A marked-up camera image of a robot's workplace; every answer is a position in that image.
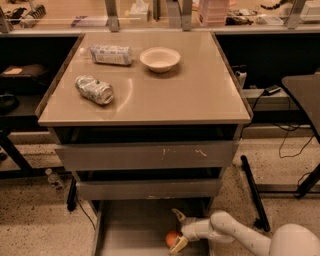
counter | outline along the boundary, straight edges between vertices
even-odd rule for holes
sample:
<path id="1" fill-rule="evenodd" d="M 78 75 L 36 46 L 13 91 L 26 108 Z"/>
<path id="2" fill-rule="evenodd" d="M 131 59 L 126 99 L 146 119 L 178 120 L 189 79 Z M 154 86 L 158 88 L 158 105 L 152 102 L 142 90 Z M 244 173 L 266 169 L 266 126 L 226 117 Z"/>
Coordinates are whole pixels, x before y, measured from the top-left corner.
<path id="1" fill-rule="evenodd" d="M 80 54 L 93 43 L 131 46 L 133 63 L 94 64 Z M 139 55 L 156 46 L 178 51 L 180 63 L 167 73 L 151 72 Z M 112 84 L 110 104 L 101 107 L 79 94 L 75 79 L 86 74 Z M 57 154 L 99 220 L 94 202 L 104 200 L 203 198 L 208 209 L 242 126 L 251 121 L 241 95 L 209 32 L 87 33 L 39 124 L 56 138 Z"/>

terrazzo floor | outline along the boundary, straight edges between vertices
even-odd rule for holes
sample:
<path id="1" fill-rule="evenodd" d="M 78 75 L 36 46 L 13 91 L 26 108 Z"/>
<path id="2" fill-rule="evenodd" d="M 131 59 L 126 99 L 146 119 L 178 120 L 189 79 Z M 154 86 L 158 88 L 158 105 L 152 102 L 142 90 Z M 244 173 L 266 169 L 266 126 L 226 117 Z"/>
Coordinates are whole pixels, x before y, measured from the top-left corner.
<path id="1" fill-rule="evenodd" d="M 308 140 L 308 137 L 287 138 L 280 154 L 298 154 Z M 242 140 L 232 166 L 225 172 L 213 210 L 225 210 L 239 222 L 253 227 L 258 214 L 252 203 L 245 173 L 240 167 L 241 155 L 247 156 L 257 183 L 296 184 L 304 173 L 312 171 L 320 162 L 320 146 L 315 138 L 295 157 L 279 157 L 282 143 L 283 138 Z M 19 147 L 33 166 L 45 165 L 46 159 L 51 165 L 59 165 L 51 144 L 32 145 L 33 149 L 42 148 L 37 153 L 29 145 Z M 12 165 L 10 161 L 1 162 L 0 170 L 8 169 Z M 64 175 L 63 179 L 67 187 L 59 192 L 48 185 L 45 176 L 0 180 L 0 256 L 91 255 L 94 228 L 79 205 L 73 212 L 67 210 L 71 177 Z M 95 223 L 96 217 L 89 204 L 81 196 L 79 201 Z M 300 200 L 292 195 L 268 195 L 263 196 L 262 202 L 271 231 L 265 233 L 253 227 L 255 230 L 272 237 L 281 225 L 296 223 L 320 237 L 320 195 L 308 194 Z M 214 251 L 216 256 L 251 255 L 237 241 L 214 244 Z"/>

workbench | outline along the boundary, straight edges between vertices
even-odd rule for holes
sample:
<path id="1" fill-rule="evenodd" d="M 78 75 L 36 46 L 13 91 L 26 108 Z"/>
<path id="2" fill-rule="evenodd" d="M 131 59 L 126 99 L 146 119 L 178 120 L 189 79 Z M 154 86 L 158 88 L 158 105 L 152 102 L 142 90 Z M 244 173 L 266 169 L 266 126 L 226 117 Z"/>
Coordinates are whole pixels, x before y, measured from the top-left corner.
<path id="1" fill-rule="evenodd" d="M 132 64 L 94 64 L 81 54 L 83 50 L 80 53 L 93 43 L 130 46 Z M 151 72 L 139 55 L 156 46 L 178 51 L 180 63 L 167 73 Z M 99 106 L 82 97 L 75 87 L 80 75 L 110 83 L 114 100 Z M 202 202 L 199 198 L 205 200 L 204 209 L 210 208 L 224 169 L 232 163 L 242 127 L 252 118 L 209 32 L 88 32 L 40 113 L 39 124 L 48 127 L 65 169 L 73 173 L 79 193 L 97 213 L 94 255 L 100 255 L 101 248 L 127 254 L 121 246 L 124 241 L 129 241 L 128 248 L 134 247 L 132 255 L 163 255 L 167 250 L 163 235 L 176 227 L 170 208 L 188 208 L 187 214 L 194 208 L 199 215 L 203 205 L 196 203 Z M 125 225 L 121 216 L 130 223 L 140 218 L 139 225 Z M 104 245 L 98 239 L 103 223 L 105 231 L 117 230 Z M 146 239 L 134 239 L 136 232 Z"/>

black cable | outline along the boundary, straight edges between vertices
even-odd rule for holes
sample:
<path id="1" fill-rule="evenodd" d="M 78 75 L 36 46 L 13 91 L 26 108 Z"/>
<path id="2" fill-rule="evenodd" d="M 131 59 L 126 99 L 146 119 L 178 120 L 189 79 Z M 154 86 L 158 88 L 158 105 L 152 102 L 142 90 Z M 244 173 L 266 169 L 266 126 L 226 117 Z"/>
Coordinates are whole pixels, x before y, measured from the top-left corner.
<path id="1" fill-rule="evenodd" d="M 305 174 L 302 175 L 302 177 L 298 180 L 297 187 L 300 186 L 300 181 L 301 181 L 306 175 L 309 175 L 309 174 L 311 174 L 311 172 L 306 172 Z"/>
<path id="2" fill-rule="evenodd" d="M 290 110 L 290 109 L 291 109 L 291 103 L 290 103 L 290 98 L 289 98 L 289 97 L 288 97 L 288 103 L 289 103 L 289 110 Z M 290 126 L 290 124 L 288 124 L 288 127 L 291 127 L 291 129 L 289 129 L 289 128 L 286 129 L 287 133 L 286 133 L 286 135 L 284 136 L 283 141 L 282 141 L 282 143 L 281 143 L 281 145 L 280 145 L 280 148 L 279 148 L 279 157 L 280 157 L 281 159 L 282 159 L 282 158 L 287 158 L 287 157 L 296 157 L 296 156 L 300 155 L 300 154 L 302 153 L 302 151 L 304 150 L 304 148 L 311 142 L 312 138 L 314 137 L 314 135 L 312 135 L 312 136 L 310 137 L 310 139 L 307 141 L 307 143 L 304 144 L 304 146 L 301 148 L 301 150 L 300 150 L 297 154 L 282 156 L 282 155 L 281 155 L 281 149 L 282 149 L 282 147 L 283 147 L 283 145 L 284 145 L 285 140 L 287 139 L 287 137 L 288 137 L 288 135 L 289 135 L 289 132 L 297 130 L 300 126 L 301 126 L 301 124 L 299 124 L 297 127 L 292 127 L 292 126 Z"/>
<path id="3" fill-rule="evenodd" d="M 280 146 L 280 148 L 279 148 L 279 157 L 280 157 L 280 158 L 296 157 L 296 156 L 300 155 L 300 154 L 302 153 L 302 151 L 304 150 L 304 148 L 305 148 L 306 146 L 308 146 L 308 144 L 311 142 L 311 140 L 312 140 L 313 137 L 314 137 L 314 135 L 312 135 L 312 136 L 310 137 L 310 139 L 307 141 L 307 143 L 305 143 L 304 146 L 301 148 L 301 150 L 299 151 L 299 153 L 294 154 L 294 155 L 282 156 L 282 155 L 281 155 L 281 148 L 283 147 L 284 141 L 286 140 L 288 134 L 289 134 L 289 131 L 287 131 L 286 136 L 284 137 L 284 139 L 283 139 L 283 141 L 282 141 L 282 143 L 281 143 L 281 146 Z"/>
<path id="4" fill-rule="evenodd" d="M 88 219 L 90 220 L 90 222 L 91 222 L 91 224 L 92 224 L 92 226 L 93 226 L 93 229 L 96 230 L 96 227 L 94 226 L 94 223 L 93 223 L 92 219 L 91 219 L 90 216 L 86 213 L 86 211 L 83 209 L 83 207 L 82 207 L 82 205 L 81 205 L 81 203 L 80 203 L 80 201 L 79 201 L 79 199 L 78 199 L 77 194 L 75 195 L 75 197 L 76 197 L 76 200 L 77 200 L 77 202 L 78 202 L 81 210 L 83 211 L 83 213 L 84 213 L 84 214 L 88 217 Z"/>

crumpled can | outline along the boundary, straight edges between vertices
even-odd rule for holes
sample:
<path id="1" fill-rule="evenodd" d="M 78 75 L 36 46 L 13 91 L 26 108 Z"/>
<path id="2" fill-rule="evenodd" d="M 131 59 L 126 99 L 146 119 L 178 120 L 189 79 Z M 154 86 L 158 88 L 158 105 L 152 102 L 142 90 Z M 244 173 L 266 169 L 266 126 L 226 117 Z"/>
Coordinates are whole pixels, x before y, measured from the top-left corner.
<path id="1" fill-rule="evenodd" d="M 112 86 L 90 75 L 78 76 L 76 88 L 83 97 L 99 105 L 109 104 L 113 100 Z"/>

